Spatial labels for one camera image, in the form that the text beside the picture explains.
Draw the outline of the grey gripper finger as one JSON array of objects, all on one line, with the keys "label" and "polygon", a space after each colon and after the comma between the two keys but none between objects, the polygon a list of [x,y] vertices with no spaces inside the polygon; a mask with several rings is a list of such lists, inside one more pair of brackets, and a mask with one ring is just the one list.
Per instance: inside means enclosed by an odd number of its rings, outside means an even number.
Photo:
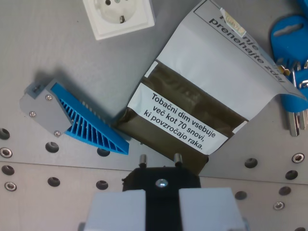
[{"label": "grey gripper finger", "polygon": [[184,231],[245,231],[246,226],[231,188],[179,190]]},{"label": "grey gripper finger", "polygon": [[85,221],[85,231],[146,230],[146,192],[98,192]]}]

